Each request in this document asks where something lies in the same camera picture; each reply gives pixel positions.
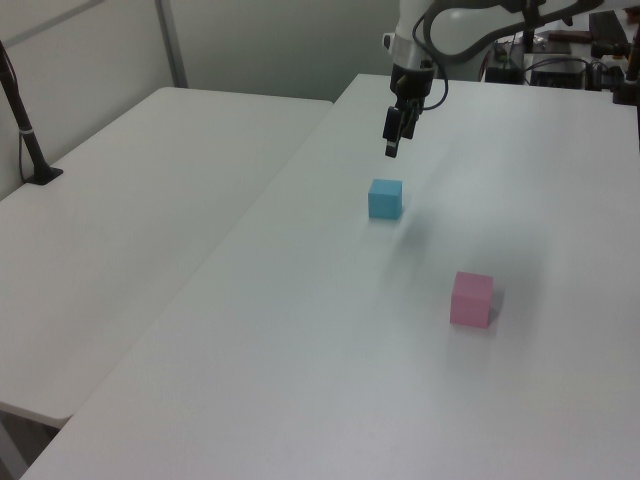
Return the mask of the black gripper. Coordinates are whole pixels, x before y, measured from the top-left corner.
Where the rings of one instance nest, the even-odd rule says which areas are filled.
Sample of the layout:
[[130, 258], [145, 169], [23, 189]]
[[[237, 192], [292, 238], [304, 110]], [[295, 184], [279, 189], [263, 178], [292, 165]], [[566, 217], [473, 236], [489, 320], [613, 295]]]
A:
[[387, 110], [383, 138], [386, 141], [385, 155], [397, 156], [400, 136], [412, 139], [416, 123], [420, 117], [420, 108], [425, 107], [433, 82], [433, 64], [426, 62], [425, 68], [408, 69], [393, 64], [390, 90], [395, 95], [394, 107]]

